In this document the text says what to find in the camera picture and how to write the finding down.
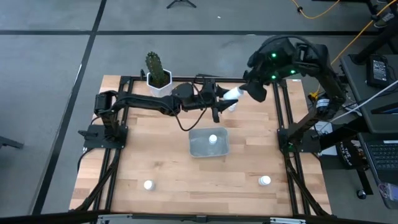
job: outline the wooden tabletop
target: wooden tabletop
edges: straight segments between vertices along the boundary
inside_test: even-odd
[[[120,76],[106,75],[100,91],[117,90]],[[233,88],[237,83],[219,83]],[[295,121],[307,114],[300,80],[287,80]],[[189,154],[188,132],[180,130],[174,117],[157,111],[130,108],[126,147],[122,150],[112,212],[207,215],[291,216],[289,188],[283,156],[279,151],[279,127],[275,99],[267,86],[267,100],[254,101],[247,93],[239,99],[236,111],[226,110],[220,123],[213,122],[208,110],[195,128],[225,127],[229,134],[227,156],[194,159]],[[145,82],[134,82],[133,93],[150,95]],[[284,121],[285,105],[280,90]],[[181,112],[184,128],[190,127],[201,111]],[[98,181],[104,149],[94,149],[81,162],[70,208],[79,206]],[[327,212],[329,200],[319,161],[301,153],[305,182],[309,191]],[[271,184],[260,186],[258,178],[268,175]],[[146,180],[156,184],[144,188]],[[107,187],[100,208],[104,207]],[[302,203],[296,189],[298,206]]]

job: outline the desk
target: desk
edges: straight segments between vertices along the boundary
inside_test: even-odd
[[[349,85],[353,90],[354,97],[357,101],[363,101],[367,99],[381,89],[373,88],[367,86],[365,83],[366,80],[366,65],[356,65],[351,60],[352,56],[345,56],[341,59],[341,64],[343,66],[343,70],[347,76]],[[385,57],[389,61],[389,65],[394,68],[394,70],[398,71],[398,55],[385,55]],[[377,99],[374,99],[367,103],[366,105],[360,108],[363,118],[367,124],[369,129],[368,133],[358,133],[358,139],[361,142],[362,148],[364,149],[365,155],[367,158],[370,158],[370,153],[368,149],[366,149],[365,142],[374,141],[380,139],[398,139],[397,134],[397,124],[398,117],[392,116],[391,114],[372,114],[371,110],[374,108],[378,108],[380,106],[384,106],[388,103],[392,103],[397,101],[398,93],[393,93],[387,96],[382,96]],[[381,181],[377,177],[377,172],[374,167],[374,164],[371,159],[368,159],[369,166],[373,173],[374,180],[376,184],[380,184]],[[391,202],[390,200],[382,197],[384,204],[387,208],[398,209],[398,203]]]
[[[100,91],[117,90],[119,80],[119,76],[104,76]],[[219,84],[229,89],[239,85]],[[308,113],[301,81],[288,80],[287,86],[294,120],[299,121]],[[192,158],[188,133],[180,130],[174,117],[130,108],[128,139],[120,157],[111,211],[292,216],[285,165],[277,143],[275,99],[272,86],[267,89],[267,100],[263,103],[245,94],[235,112],[227,110],[220,115],[220,123],[213,122],[211,110],[198,123],[196,128],[221,126],[228,130],[231,149],[224,157]],[[150,95],[145,82],[134,82],[132,92]],[[181,112],[178,117],[182,126],[188,127],[200,113]],[[97,184],[103,155],[104,149],[94,149],[83,158],[70,208],[79,206]],[[323,209],[331,213],[319,161],[311,154],[302,154],[301,159],[307,188]],[[262,175],[271,177],[270,185],[257,183]],[[156,184],[152,192],[143,186],[148,179]],[[298,187],[295,192],[302,213]],[[103,194],[100,208],[104,207],[105,197]]]

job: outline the floor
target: floor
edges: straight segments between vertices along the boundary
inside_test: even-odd
[[[101,2],[102,17],[97,16]],[[169,2],[0,1],[0,135],[25,143],[21,150],[1,149],[0,217],[30,213],[54,139],[63,138],[63,131],[66,135],[57,142],[63,144],[43,213],[67,211],[83,145],[77,131],[89,125],[103,75],[137,75],[146,68],[146,53],[153,50],[177,76],[241,77],[249,56],[276,34],[304,35],[328,46],[334,58],[370,18],[367,7],[358,3],[340,3],[323,17],[308,20],[289,0],[192,0],[196,9],[181,2],[166,10]],[[308,15],[332,4],[299,3]],[[374,31],[370,28],[346,53],[359,52],[374,39]],[[391,51],[385,46],[378,53]],[[340,71],[338,63],[333,67]],[[79,85],[81,78],[77,96],[70,98],[75,81]],[[316,90],[316,80],[303,79],[306,93]],[[67,103],[74,104],[73,113],[70,122],[61,125]],[[57,135],[59,128],[62,136]],[[325,169],[324,177],[336,216],[396,222],[398,212],[385,208],[378,194],[356,198],[360,186],[355,172]]]

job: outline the small white bottle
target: small white bottle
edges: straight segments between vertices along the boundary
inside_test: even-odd
[[[216,142],[217,142],[217,136],[216,136],[215,134],[212,134],[212,135],[209,137],[209,143],[210,143],[211,145],[214,145],[214,144],[216,144]]]
[[[232,90],[226,92],[223,96],[224,100],[237,100],[240,96],[243,95],[243,90],[239,87],[235,87]],[[236,108],[236,103],[230,106],[228,109],[229,111],[234,111]]]
[[[259,178],[259,184],[262,186],[269,185],[271,183],[271,178],[269,176],[262,176]]]
[[[153,180],[145,181],[144,188],[147,190],[155,190],[155,182]]]

